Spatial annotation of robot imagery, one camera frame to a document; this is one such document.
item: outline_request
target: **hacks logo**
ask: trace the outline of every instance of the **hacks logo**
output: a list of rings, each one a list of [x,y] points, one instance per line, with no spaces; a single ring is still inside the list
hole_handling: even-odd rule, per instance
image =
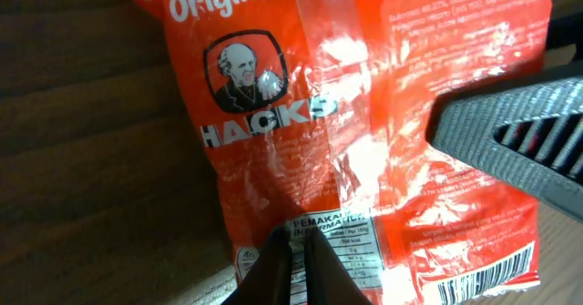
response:
[[[283,54],[267,31],[241,31],[220,38],[205,50],[204,66],[209,91],[228,113],[266,107],[287,93]]]

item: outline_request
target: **black plastic object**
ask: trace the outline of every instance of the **black plastic object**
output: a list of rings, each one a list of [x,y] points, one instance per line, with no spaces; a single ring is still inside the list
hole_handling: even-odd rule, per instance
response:
[[[289,240],[288,231],[284,228],[275,229],[243,282],[223,304],[289,305],[292,277]],[[310,305],[370,304],[318,229],[306,238],[304,244]]]
[[[583,222],[583,62],[438,99],[429,141]]]

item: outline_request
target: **wooden table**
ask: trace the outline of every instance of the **wooden table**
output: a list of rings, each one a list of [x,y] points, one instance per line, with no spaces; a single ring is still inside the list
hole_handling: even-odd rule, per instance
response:
[[[230,244],[161,26],[129,0],[0,0],[0,141],[0,304],[234,288],[213,276]],[[543,286],[482,303],[583,301],[583,225],[543,206],[540,227]]]

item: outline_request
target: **red package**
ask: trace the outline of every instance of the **red package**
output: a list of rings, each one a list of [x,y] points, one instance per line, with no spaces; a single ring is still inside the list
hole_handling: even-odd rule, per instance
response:
[[[539,283],[537,202],[424,136],[437,96],[541,67],[550,0],[135,1],[164,23],[241,278],[286,224],[292,304],[314,227],[373,303]]]

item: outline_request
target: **crinkled plastic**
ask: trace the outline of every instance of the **crinkled plastic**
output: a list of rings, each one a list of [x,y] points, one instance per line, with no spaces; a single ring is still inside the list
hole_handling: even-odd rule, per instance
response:
[[[286,224],[292,304],[314,227],[373,303],[538,284],[537,202],[425,130],[437,96],[541,67],[550,0],[135,1],[164,23],[242,278]]]

